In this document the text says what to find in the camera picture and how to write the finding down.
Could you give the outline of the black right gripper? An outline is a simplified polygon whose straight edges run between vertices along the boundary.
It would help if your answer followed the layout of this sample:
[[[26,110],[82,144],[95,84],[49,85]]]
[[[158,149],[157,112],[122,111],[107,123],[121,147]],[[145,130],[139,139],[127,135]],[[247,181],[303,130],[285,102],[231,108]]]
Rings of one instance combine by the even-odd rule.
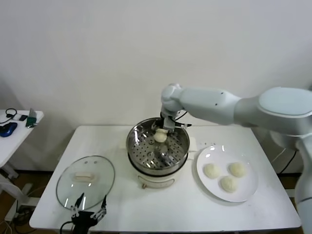
[[[160,116],[164,122],[172,121],[171,112],[161,111]],[[155,133],[158,128],[159,128],[159,123],[157,121],[154,121],[153,124],[151,125],[151,130]],[[174,133],[175,133],[174,130],[168,130],[167,136],[172,136]]]

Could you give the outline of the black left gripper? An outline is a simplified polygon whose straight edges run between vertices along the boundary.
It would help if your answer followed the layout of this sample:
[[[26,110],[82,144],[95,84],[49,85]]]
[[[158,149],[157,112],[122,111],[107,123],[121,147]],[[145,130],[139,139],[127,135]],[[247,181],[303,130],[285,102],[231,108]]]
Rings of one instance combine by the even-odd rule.
[[[88,234],[89,229],[96,225],[96,220],[94,218],[104,218],[107,214],[106,210],[106,198],[104,197],[100,210],[94,214],[94,212],[80,211],[79,207],[84,198],[84,193],[76,200],[75,204],[71,206],[71,219],[74,225],[73,234]]]

